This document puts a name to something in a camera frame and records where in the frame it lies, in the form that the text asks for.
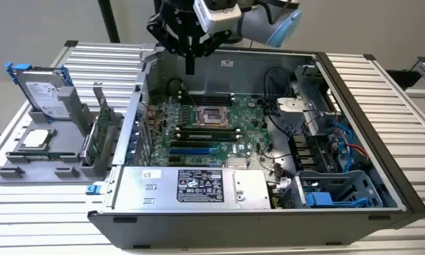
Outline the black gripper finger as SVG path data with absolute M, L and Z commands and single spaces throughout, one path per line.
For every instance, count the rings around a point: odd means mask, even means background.
M 147 24 L 147 29 L 165 49 L 172 54 L 179 54 L 179 56 L 185 58 L 185 74 L 191 74 L 191 50 L 183 19 L 177 16 L 175 22 L 169 23 L 169 25 L 175 25 L 177 38 L 169 33 L 164 25 L 163 16 L 152 16 Z
M 204 42 L 200 42 L 200 36 L 192 38 L 192 45 L 189 48 L 189 73 L 195 74 L 195 59 L 203 56 L 209 56 L 219 46 L 231 37 L 231 30 L 215 33 Z

